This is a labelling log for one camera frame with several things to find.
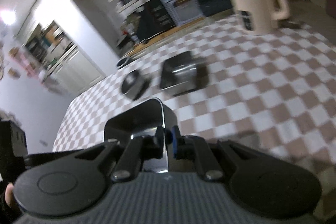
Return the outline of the checkered tablecloth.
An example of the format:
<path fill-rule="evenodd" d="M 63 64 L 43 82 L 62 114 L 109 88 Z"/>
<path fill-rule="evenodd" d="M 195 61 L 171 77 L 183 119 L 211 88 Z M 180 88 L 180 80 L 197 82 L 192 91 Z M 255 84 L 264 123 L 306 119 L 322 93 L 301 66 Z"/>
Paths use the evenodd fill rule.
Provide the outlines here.
<path fill-rule="evenodd" d="M 209 77 L 172 97 L 159 89 L 161 66 L 185 51 L 205 58 Z M 161 46 L 75 98 L 54 151 L 100 143 L 107 120 L 134 106 L 120 85 L 136 69 L 151 78 L 142 99 L 171 108 L 182 134 L 233 138 L 308 169 L 322 185 L 316 217 L 335 215 L 335 46 L 311 26 L 250 36 L 230 16 Z"/>

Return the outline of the small square steel tray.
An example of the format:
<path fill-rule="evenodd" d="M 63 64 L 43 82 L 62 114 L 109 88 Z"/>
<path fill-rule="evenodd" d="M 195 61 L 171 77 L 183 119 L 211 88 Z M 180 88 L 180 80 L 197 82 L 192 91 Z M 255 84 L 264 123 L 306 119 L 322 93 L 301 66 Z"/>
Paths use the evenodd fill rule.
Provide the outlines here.
<path fill-rule="evenodd" d="M 169 131 L 178 124 L 173 110 L 159 98 L 150 98 L 109 119 L 104 128 L 104 139 L 117 139 L 122 148 L 138 136 L 153 136 L 159 126 Z"/>

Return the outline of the large square steel tray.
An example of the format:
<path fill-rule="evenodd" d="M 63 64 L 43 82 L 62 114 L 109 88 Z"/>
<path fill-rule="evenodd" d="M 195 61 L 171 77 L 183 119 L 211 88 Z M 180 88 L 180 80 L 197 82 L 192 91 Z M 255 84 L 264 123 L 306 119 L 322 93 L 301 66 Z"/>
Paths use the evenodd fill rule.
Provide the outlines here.
<path fill-rule="evenodd" d="M 159 89 L 170 96 L 179 96 L 205 88 L 209 73 L 205 57 L 185 51 L 162 63 Z"/>

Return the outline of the dark round waste bin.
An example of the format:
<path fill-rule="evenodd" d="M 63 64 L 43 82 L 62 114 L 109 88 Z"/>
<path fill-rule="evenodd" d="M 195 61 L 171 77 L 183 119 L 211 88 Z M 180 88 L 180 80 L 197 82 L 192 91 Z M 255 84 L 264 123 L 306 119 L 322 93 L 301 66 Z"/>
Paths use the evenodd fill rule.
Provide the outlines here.
<path fill-rule="evenodd" d="M 127 65 L 128 65 L 129 63 L 131 63 L 131 62 L 132 62 L 131 57 L 129 57 L 129 56 L 122 57 L 122 58 L 118 61 L 118 63 L 116 64 L 116 68 L 119 70 L 119 69 L 121 69 L 121 68 L 127 66 Z"/>

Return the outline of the rounded steel bowl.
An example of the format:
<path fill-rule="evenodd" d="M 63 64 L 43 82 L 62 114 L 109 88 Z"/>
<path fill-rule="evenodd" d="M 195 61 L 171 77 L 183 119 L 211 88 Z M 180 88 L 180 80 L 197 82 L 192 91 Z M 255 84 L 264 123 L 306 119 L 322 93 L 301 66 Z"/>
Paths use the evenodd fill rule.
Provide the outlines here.
<path fill-rule="evenodd" d="M 150 83 L 150 78 L 146 77 L 141 71 L 133 70 L 128 73 L 120 86 L 120 92 L 126 98 L 135 101 L 145 91 Z"/>

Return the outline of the black have a nice day sign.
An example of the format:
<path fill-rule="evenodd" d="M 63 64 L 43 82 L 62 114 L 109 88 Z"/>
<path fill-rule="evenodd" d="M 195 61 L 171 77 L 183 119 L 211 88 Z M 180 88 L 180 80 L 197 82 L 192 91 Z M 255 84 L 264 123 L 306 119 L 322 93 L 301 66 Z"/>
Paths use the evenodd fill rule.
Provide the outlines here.
<path fill-rule="evenodd" d="M 137 37 L 142 40 L 151 39 L 176 27 L 161 0 L 149 0 L 135 11 L 138 16 Z"/>

